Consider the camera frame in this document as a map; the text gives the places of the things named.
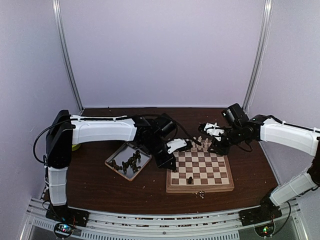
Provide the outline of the wooden chess board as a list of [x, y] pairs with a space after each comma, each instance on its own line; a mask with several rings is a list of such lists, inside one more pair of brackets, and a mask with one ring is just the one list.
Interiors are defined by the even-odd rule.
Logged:
[[[176, 170], [166, 173], [166, 192], [170, 194], [187, 193], [217, 193], [231, 192], [235, 185], [226, 155], [208, 152], [211, 140], [197, 139], [201, 146], [192, 143], [192, 148], [186, 151], [175, 151]], [[193, 178], [193, 184], [187, 184], [188, 178]]]

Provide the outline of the black chess piece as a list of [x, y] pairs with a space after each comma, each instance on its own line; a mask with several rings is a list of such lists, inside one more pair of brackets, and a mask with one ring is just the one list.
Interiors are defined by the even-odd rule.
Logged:
[[193, 184], [193, 177], [192, 177], [192, 176], [190, 176], [190, 177], [188, 178], [187, 184], [188, 184], [188, 185], [192, 185], [192, 184]]

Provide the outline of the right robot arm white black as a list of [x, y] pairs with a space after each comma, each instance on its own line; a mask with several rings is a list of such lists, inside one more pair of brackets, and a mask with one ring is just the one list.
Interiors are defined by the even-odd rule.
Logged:
[[258, 114], [249, 118], [242, 107], [235, 103], [221, 112], [228, 126], [217, 123], [205, 123], [199, 127], [211, 136], [209, 151], [218, 155], [227, 155], [231, 146], [241, 143], [250, 145], [252, 141], [271, 142], [287, 146], [313, 157], [311, 166], [294, 176], [289, 182], [279, 185], [266, 195], [256, 210], [259, 220], [268, 220], [276, 207], [302, 196], [320, 186], [320, 130], [281, 121], [273, 115]]

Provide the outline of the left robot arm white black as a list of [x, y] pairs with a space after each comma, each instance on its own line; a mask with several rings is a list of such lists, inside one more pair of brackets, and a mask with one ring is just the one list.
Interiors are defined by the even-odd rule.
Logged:
[[176, 129], [176, 123], [166, 114], [92, 117], [71, 115], [61, 110], [51, 126], [42, 131], [46, 135], [46, 153], [38, 162], [47, 170], [47, 186], [52, 213], [61, 222], [72, 218], [67, 204], [67, 171], [72, 159], [72, 146], [89, 142], [134, 142], [152, 155], [159, 168], [175, 169], [174, 151], [186, 146], [183, 139], [166, 141]]

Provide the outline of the metal tray wooden rim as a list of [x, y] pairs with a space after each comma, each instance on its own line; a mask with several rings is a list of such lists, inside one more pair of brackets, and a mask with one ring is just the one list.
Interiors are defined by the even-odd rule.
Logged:
[[142, 149], [138, 149], [132, 144], [124, 143], [105, 160], [104, 164], [126, 180], [132, 182], [151, 158], [152, 156], [145, 153]]

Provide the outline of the green bowl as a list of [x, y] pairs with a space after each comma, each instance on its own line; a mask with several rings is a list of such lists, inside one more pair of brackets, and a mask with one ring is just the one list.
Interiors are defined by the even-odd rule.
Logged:
[[71, 150], [76, 151], [80, 148], [80, 146], [81, 146], [80, 144], [74, 144], [74, 145], [72, 145]]

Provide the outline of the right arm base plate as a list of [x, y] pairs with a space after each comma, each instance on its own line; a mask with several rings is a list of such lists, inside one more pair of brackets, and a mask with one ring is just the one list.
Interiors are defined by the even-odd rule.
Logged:
[[282, 212], [279, 209], [270, 212], [262, 210], [260, 207], [241, 210], [238, 214], [243, 227], [271, 221], [282, 216]]

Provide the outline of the right aluminium frame post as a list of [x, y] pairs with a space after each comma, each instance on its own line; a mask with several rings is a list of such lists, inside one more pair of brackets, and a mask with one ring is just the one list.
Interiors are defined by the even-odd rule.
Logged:
[[248, 84], [247, 91], [242, 104], [242, 108], [244, 112], [247, 114], [250, 112], [250, 107], [254, 100], [255, 92], [258, 86], [259, 77], [262, 69], [263, 56], [268, 44], [273, 4], [274, 4], [273, 0], [264, 1], [263, 15], [262, 15], [262, 21], [260, 26], [260, 34], [258, 38], [256, 54], [255, 54], [253, 67], [252, 67], [252, 71], [249, 79], [249, 84]]

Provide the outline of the aluminium frame post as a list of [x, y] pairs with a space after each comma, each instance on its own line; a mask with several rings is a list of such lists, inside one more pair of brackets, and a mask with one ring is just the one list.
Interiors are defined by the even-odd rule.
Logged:
[[268, 44], [273, 4], [274, 4], [273, 0], [264, 1], [263, 15], [262, 15], [262, 21], [260, 26], [260, 34], [258, 38], [256, 54], [255, 54], [253, 67], [252, 67], [252, 71], [249, 79], [249, 84], [248, 84], [247, 91], [242, 104], [242, 108], [244, 112], [247, 114], [250, 112], [250, 107], [254, 100], [255, 92], [258, 86], [259, 77], [262, 69], [263, 56]]
[[71, 91], [74, 96], [78, 111], [80, 113], [82, 113], [85, 108], [84, 108], [82, 101], [81, 101], [80, 93], [79, 93], [79, 90], [77, 87], [77, 83], [76, 83], [75, 76], [74, 76], [74, 71], [72, 68], [70, 54], [68, 51], [67, 40], [66, 40], [64, 24], [63, 24], [63, 17], [62, 17], [62, 12], [61, 12], [61, 1], [60, 0], [52, 0], [52, 7], [53, 7], [53, 15], [54, 15], [55, 22], [56, 22], [56, 27], [57, 27], [62, 57], [63, 57], [63, 62], [64, 62], [64, 66], [65, 66], [66, 73], [67, 73], [67, 78], [70, 83]]

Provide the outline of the aluminium front rail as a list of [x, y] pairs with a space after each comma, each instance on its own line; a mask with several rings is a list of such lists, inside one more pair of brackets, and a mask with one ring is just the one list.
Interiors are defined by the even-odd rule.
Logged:
[[272, 240], [308, 240], [298, 203], [281, 206], [282, 216], [243, 225], [239, 209], [172, 215], [124, 214], [89, 210], [85, 227], [70, 240], [262, 240], [258, 231], [274, 227]]

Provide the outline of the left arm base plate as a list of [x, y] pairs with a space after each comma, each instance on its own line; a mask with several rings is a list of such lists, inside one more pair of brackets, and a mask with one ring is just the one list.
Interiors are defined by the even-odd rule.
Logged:
[[57, 222], [67, 223], [72, 226], [86, 227], [90, 213], [85, 210], [74, 208], [59, 208], [54, 207], [49, 209], [45, 217]]

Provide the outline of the left aluminium frame post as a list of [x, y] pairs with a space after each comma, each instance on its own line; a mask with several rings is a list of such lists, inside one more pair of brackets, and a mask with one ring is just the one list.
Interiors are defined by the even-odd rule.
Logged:
[[76, 83], [75, 76], [74, 76], [74, 71], [72, 68], [70, 54], [68, 51], [67, 40], [66, 40], [64, 24], [63, 24], [63, 17], [62, 17], [62, 12], [61, 12], [61, 1], [60, 0], [52, 0], [52, 7], [53, 7], [53, 15], [54, 15], [55, 22], [56, 22], [56, 27], [57, 27], [62, 57], [63, 57], [63, 62], [64, 62], [64, 66], [65, 66], [66, 73], [67, 73], [67, 78], [70, 83], [71, 91], [74, 96], [78, 111], [80, 113], [82, 113], [85, 108], [84, 108], [82, 101], [81, 101], [80, 93], [79, 93], [79, 90], [77, 87], [77, 83]]

